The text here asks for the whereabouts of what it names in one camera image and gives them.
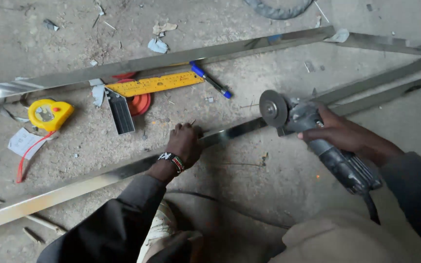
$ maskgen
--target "dusty floor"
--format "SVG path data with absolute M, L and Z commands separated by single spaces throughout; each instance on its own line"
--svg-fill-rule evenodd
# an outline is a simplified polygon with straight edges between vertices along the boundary
M 178 24 L 177 30 L 168 32 L 162 39 L 170 46 L 170 52 L 175 52 L 312 28 L 319 12 L 311 6 L 295 19 L 269 21 L 255 15 L 241 0 L 114 0 L 101 4 L 106 15 L 92 28 L 98 9 L 90 0 L 38 0 L 22 11 L 14 9 L 27 7 L 26 1 L 0 1 L 0 82 L 17 76 L 35 77 L 88 67 L 92 59 L 102 65 L 157 55 L 147 48 L 155 21 L 168 20 Z M 368 11 L 366 4 L 371 4 L 373 10 Z M 390 36 L 394 31 L 398 38 L 421 40 L 421 2 L 323 0 L 319 5 L 336 28 L 384 36 Z M 54 32 L 42 27 L 45 18 L 54 21 L 60 30 Z M 321 25 L 328 25 L 324 18 Z M 206 70 L 231 87 L 235 94 L 233 99 L 224 100 L 208 84 L 156 93 L 153 105 L 144 116 L 142 130 L 120 137 L 115 133 L 108 105 L 104 103 L 101 109 L 96 109 L 89 89 L 53 93 L 53 98 L 76 106 L 76 111 L 64 125 L 61 136 L 46 143 L 37 153 L 22 184 L 15 184 L 20 157 L 10 152 L 7 145 L 9 138 L 21 127 L 29 131 L 31 128 L 29 124 L 0 115 L 0 198 L 12 200 L 37 193 L 69 178 L 138 155 L 144 148 L 163 146 L 168 131 L 177 122 L 196 119 L 196 124 L 212 129 L 256 117 L 259 115 L 257 107 L 240 107 L 255 103 L 266 89 L 308 96 L 314 87 L 322 92 L 417 58 L 419 56 L 316 43 L 215 63 L 206 66 Z M 305 60 L 311 60 L 316 68 L 324 66 L 325 70 L 308 73 L 303 65 Z M 164 94 L 175 104 L 168 103 Z M 205 100 L 209 96 L 216 102 L 209 104 Z M 25 111 L 20 105 L 7 108 L 19 115 Z M 421 91 L 382 105 L 382 109 L 356 114 L 351 119 L 404 150 L 421 154 Z M 142 139 L 143 131 L 147 134 L 146 140 Z M 213 165 L 223 161 L 258 163 L 266 152 L 269 159 L 265 168 Z M 106 200 L 117 196 L 129 181 L 86 194 L 40 214 L 70 229 Z M 350 196 L 337 184 L 317 158 L 306 150 L 303 142 L 294 137 L 280 139 L 276 131 L 269 128 L 207 150 L 201 161 L 177 177 L 169 188 L 225 198 L 272 221 L 284 223 L 299 222 L 331 207 L 367 213 L 361 200 Z M 209 237 L 207 256 L 212 261 L 257 262 L 264 258 L 266 248 L 276 244 L 284 233 L 195 197 L 169 195 L 167 198 Z M 384 227 L 403 237 L 404 246 L 420 258 L 421 241 L 406 223 L 389 190 L 378 190 L 373 198 Z M 216 210 L 219 212 L 217 218 L 213 214 Z M 36 260 L 44 246 L 34 245 L 21 231 L 24 226 L 48 243 L 57 237 L 53 231 L 26 219 L 0 226 L 0 262 Z M 230 238 L 231 232 L 240 237 Z

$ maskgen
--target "tape measure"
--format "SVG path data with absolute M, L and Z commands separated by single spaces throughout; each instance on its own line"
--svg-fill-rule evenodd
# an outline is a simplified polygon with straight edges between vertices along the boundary
M 74 107 L 66 102 L 51 99 L 38 100 L 29 107 L 29 120 L 38 128 L 53 132 L 73 113 Z
M 192 71 L 165 75 L 161 77 L 130 81 L 125 83 L 108 84 L 105 87 L 124 97 L 152 93 L 176 87 L 184 87 L 204 82 L 204 79 Z

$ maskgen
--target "white sneaker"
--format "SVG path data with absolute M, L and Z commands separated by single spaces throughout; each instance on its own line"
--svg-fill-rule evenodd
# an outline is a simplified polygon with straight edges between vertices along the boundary
M 142 244 L 139 257 L 137 258 L 137 263 L 142 263 L 145 254 L 156 240 L 171 236 L 174 233 L 176 233 L 175 216 L 173 215 L 170 207 L 167 205 L 167 202 L 162 200 L 157 212 L 155 212 L 149 233 L 145 237 L 144 244 Z

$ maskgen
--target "steel ruler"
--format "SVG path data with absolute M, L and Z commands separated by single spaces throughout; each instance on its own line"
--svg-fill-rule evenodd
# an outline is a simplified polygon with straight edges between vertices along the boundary
M 189 86 L 201 82 L 204 82 L 203 78 L 192 71 L 187 71 L 143 80 L 108 84 L 105 87 L 121 96 L 132 97 L 176 87 Z

